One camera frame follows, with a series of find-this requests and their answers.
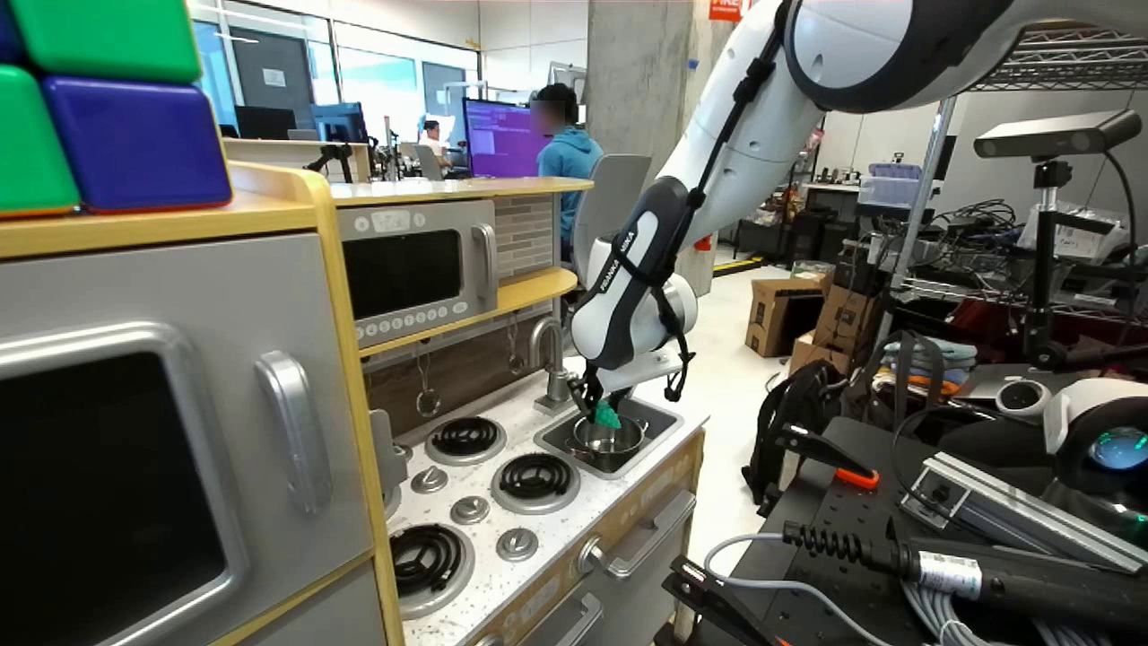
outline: green object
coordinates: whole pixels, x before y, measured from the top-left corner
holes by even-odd
[[[612,402],[597,405],[597,426],[622,430],[622,416],[614,411]]]
[[[0,63],[0,214],[77,207],[67,159],[48,116],[39,86],[21,67]]]
[[[195,83],[200,61],[183,0],[0,0],[52,74]]]

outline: red object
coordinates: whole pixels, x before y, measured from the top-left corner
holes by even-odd
[[[743,22],[743,0],[710,0],[710,22]]]
[[[878,490],[884,488],[884,472],[870,470],[835,470],[832,472],[835,485],[854,488],[854,490]]]

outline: person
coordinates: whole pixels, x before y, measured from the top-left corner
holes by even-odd
[[[579,127],[579,94],[564,83],[553,83],[533,98],[533,107],[539,110],[539,128],[551,141],[539,155],[539,174],[591,179],[602,161],[602,146],[584,134],[584,127]],[[561,196],[564,262],[574,262],[579,202],[583,195]]]
[[[423,146],[433,152],[433,161],[439,161],[441,170],[454,164],[454,155],[449,155],[445,143],[441,143],[441,127],[439,127],[439,119],[423,119]]]

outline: blue cube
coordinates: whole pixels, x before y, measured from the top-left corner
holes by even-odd
[[[230,202],[211,104],[195,86],[43,83],[83,211],[214,207]]]

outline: shelf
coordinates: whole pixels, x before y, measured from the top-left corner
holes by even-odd
[[[975,94],[1145,88],[1148,38],[1080,22],[1034,25]]]
[[[456,330],[468,330],[468,328],[478,328],[478,324],[487,324],[487,319],[500,319],[500,316],[511,316],[511,311],[564,298],[574,286],[579,286],[579,277],[572,269],[561,269],[561,267],[558,269],[541,269],[541,273],[527,273],[527,277],[516,277],[516,278],[500,286],[500,307],[496,311],[468,316],[468,319],[456,319],[449,328],[433,328],[433,330],[420,330],[420,334],[411,334],[411,338],[396,338],[389,345],[370,345],[370,349],[359,350],[359,360],[372,360],[372,356],[389,356],[389,350],[397,350],[397,349],[411,349],[411,345],[423,345],[430,338],[456,334]]]
[[[321,174],[235,164],[237,196],[204,211],[0,219],[0,259],[83,255],[316,229]]]
[[[523,202],[523,196],[561,196],[584,195],[597,183],[533,174],[533,179],[402,179],[402,183],[334,183],[332,196],[339,207],[372,207],[372,204],[429,204],[429,202]]]

